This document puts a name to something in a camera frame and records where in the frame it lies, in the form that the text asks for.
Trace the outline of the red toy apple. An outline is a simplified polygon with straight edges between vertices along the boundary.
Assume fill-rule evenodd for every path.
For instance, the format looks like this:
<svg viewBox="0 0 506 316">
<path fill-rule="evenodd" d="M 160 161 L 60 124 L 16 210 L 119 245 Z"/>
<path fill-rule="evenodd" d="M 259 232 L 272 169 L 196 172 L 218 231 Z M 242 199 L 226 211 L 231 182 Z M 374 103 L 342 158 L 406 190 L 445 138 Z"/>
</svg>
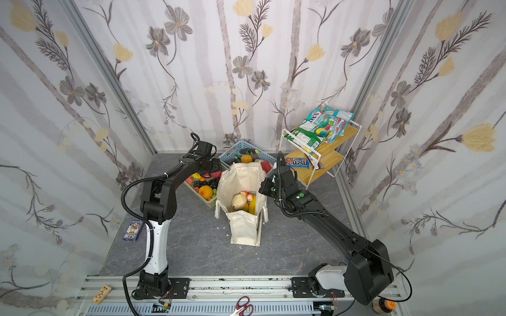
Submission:
<svg viewBox="0 0 506 316">
<path fill-rule="evenodd" d="M 241 194 L 246 198 L 247 202 L 252 202 L 255 200 L 256 196 L 253 193 L 242 191 Z"/>
</svg>

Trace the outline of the floral canvas tote bag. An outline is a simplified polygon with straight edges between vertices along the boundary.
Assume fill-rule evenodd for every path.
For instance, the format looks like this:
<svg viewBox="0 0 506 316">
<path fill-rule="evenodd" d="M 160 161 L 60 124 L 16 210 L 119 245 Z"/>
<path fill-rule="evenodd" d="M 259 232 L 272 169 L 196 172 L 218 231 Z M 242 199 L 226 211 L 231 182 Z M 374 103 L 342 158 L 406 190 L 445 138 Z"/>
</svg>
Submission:
<svg viewBox="0 0 506 316">
<path fill-rule="evenodd" d="M 260 193 L 266 172 L 260 163 L 235 163 L 221 175 L 215 218 L 224 214 L 231 229 L 231 243 L 261 244 L 262 227 L 269 221 L 267 197 Z"/>
</svg>

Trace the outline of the beige toy garlic bulb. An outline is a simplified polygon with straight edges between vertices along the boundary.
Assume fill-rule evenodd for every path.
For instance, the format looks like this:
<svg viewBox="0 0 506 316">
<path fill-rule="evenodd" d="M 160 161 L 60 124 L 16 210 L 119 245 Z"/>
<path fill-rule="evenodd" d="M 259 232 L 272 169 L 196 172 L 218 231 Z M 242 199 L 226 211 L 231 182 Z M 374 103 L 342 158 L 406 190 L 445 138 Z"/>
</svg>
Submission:
<svg viewBox="0 0 506 316">
<path fill-rule="evenodd" d="M 249 206 L 242 194 L 236 194 L 232 199 L 231 205 L 234 211 L 244 210 Z"/>
</svg>

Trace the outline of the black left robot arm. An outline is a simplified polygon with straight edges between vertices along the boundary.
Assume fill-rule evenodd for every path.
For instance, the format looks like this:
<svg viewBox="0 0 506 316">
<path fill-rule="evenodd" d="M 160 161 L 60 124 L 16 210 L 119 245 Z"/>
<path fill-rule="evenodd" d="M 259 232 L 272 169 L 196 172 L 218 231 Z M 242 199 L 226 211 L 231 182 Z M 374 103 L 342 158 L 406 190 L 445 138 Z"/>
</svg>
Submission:
<svg viewBox="0 0 506 316">
<path fill-rule="evenodd" d="M 147 229 L 146 255 L 143 264 L 123 276 L 126 298 L 135 300 L 166 298 L 173 289 L 168 277 L 167 242 L 171 220 L 177 212 L 177 189 L 188 177 L 198 173 L 211 174 L 221 169 L 216 146 L 192 132 L 193 145 L 179 163 L 159 176 L 135 180 L 120 195 L 123 209 L 141 221 Z M 126 202 L 130 189 L 142 185 L 140 213 Z"/>
</svg>

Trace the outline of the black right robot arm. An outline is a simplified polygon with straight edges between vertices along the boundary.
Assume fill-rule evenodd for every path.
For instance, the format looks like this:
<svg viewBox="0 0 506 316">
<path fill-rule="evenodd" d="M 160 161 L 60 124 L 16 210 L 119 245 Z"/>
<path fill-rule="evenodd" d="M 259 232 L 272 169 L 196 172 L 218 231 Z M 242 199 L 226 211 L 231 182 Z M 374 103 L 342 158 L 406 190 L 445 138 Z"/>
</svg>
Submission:
<svg viewBox="0 0 506 316">
<path fill-rule="evenodd" d="M 347 260 L 343 267 L 321 264 L 308 275 L 311 294 L 346 290 L 362 305 L 377 298 L 393 281 L 386 246 L 357 234 L 333 216 L 308 190 L 299 188 L 296 171 L 278 153 L 276 168 L 262 181 L 259 193 L 273 198 L 284 216 L 310 225 Z"/>
</svg>

